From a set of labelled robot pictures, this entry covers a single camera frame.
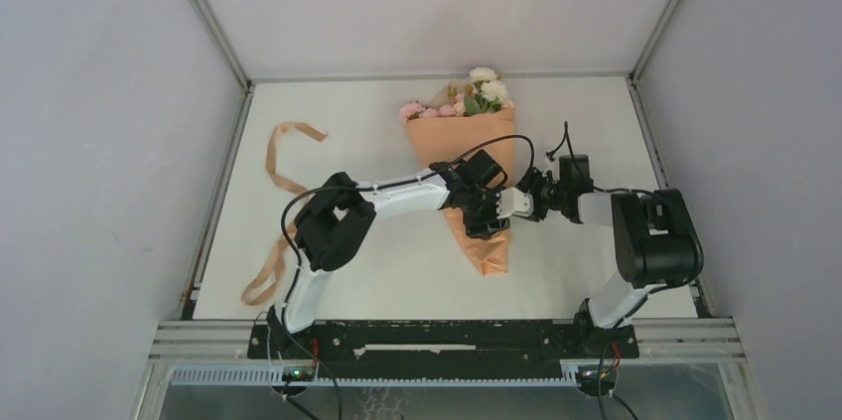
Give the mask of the beige wrapping paper sheet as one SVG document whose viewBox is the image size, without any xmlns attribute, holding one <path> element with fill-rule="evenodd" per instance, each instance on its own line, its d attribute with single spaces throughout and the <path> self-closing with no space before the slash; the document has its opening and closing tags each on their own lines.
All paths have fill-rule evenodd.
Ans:
<svg viewBox="0 0 842 420">
<path fill-rule="evenodd" d="M 514 184 L 515 108 L 470 117 L 435 117 L 403 123 L 423 168 L 444 168 L 457 186 L 492 188 Z M 509 231 L 490 240 L 466 236 L 456 201 L 443 209 L 445 220 L 471 264 L 483 276 L 508 272 Z"/>
</svg>

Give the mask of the white rose stem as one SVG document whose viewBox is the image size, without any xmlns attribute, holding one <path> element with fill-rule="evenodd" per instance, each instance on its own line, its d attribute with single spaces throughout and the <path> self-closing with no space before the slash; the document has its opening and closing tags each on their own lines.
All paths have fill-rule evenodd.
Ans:
<svg viewBox="0 0 842 420">
<path fill-rule="evenodd" d="M 496 113 L 514 107 L 501 75 L 490 68 L 470 70 L 459 96 L 467 116 Z"/>
</svg>

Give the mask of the pink rose stem bunch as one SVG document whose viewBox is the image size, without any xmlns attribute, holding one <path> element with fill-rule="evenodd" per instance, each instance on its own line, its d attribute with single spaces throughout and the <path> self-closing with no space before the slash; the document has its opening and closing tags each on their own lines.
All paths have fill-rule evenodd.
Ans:
<svg viewBox="0 0 842 420">
<path fill-rule="evenodd" d="M 421 118 L 463 117 L 467 115 L 464 96 L 461 93 L 444 93 L 434 96 L 426 103 L 414 100 L 405 103 L 398 111 L 402 123 Z"/>
</svg>

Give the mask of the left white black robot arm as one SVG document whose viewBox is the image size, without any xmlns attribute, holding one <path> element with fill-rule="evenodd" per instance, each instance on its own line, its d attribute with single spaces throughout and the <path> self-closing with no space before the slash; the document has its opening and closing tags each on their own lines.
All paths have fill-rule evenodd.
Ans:
<svg viewBox="0 0 842 420">
<path fill-rule="evenodd" d="M 415 174 L 361 182 L 347 173 L 296 197 L 297 213 L 281 214 L 282 238 L 296 258 L 284 299 L 273 307 L 279 324 L 272 345 L 288 357 L 309 347 L 310 328 L 331 275 L 357 255 L 374 223 L 426 210 L 459 210 L 466 235 L 487 240 L 509 227 L 498 202 L 508 173 L 483 149 Z"/>
</svg>

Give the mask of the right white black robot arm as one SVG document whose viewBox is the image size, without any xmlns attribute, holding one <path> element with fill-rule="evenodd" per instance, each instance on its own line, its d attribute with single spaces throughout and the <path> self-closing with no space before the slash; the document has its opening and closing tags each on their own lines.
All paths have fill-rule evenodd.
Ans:
<svg viewBox="0 0 842 420">
<path fill-rule="evenodd" d="M 704 267 L 704 252 L 686 203 L 676 189 L 602 189 L 589 159 L 566 155 L 559 175 L 530 169 L 513 188 L 501 192 L 500 219 L 543 221 L 557 211 L 576 224 L 606 226 L 613 232 L 617 272 L 580 309 L 588 317 L 575 329 L 575 347 L 598 356 L 614 340 L 612 330 L 628 325 L 654 295 L 689 285 Z"/>
</svg>

